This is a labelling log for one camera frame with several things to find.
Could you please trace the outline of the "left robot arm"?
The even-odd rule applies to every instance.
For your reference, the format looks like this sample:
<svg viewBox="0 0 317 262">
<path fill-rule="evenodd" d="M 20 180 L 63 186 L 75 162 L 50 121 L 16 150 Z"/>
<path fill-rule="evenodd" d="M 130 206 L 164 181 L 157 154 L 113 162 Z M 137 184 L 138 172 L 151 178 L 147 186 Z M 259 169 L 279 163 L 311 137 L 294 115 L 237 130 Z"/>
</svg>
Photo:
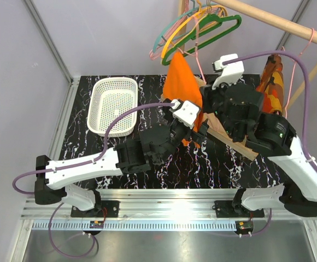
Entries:
<svg viewBox="0 0 317 262">
<path fill-rule="evenodd" d="M 99 192 L 81 188 L 76 182 L 149 171 L 164 164 L 183 143 L 182 140 L 201 143 L 209 128 L 206 121 L 194 131 L 174 116 L 169 116 L 167 120 L 167 124 L 155 124 L 140 132 L 137 138 L 128 139 L 99 155 L 64 161 L 38 157 L 36 169 L 39 174 L 34 184 L 36 204 L 65 203 L 90 217 L 98 216 L 102 210 Z"/>
</svg>

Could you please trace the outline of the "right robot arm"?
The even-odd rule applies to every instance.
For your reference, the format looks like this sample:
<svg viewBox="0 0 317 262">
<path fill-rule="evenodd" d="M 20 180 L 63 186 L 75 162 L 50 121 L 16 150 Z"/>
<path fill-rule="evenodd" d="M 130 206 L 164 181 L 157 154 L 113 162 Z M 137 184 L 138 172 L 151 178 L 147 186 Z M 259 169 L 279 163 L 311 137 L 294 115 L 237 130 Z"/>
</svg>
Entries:
<svg viewBox="0 0 317 262">
<path fill-rule="evenodd" d="M 265 96 L 247 84 L 200 88 L 203 111 L 214 114 L 233 142 L 268 158 L 290 178 L 278 201 L 291 213 L 317 217 L 317 165 L 304 151 L 304 140 L 282 115 L 262 110 Z"/>
</svg>

